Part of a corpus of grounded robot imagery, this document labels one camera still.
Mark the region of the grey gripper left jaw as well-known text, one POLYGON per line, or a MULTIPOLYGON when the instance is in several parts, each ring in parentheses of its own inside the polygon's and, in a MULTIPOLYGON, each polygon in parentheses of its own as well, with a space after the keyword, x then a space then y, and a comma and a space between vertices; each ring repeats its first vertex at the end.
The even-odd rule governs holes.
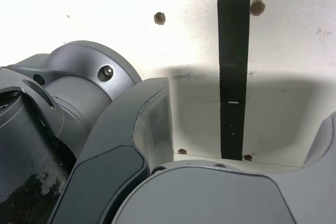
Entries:
POLYGON ((99 117, 49 222, 111 223, 152 169, 173 159, 169 80, 146 79, 99 117))

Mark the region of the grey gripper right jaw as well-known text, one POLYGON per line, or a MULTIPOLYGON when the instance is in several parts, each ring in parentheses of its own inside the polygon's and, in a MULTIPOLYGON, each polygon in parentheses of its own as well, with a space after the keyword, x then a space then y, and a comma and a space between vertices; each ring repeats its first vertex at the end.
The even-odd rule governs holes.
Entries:
POLYGON ((299 169, 169 168, 142 182, 113 223, 335 223, 335 115, 322 122, 299 169))

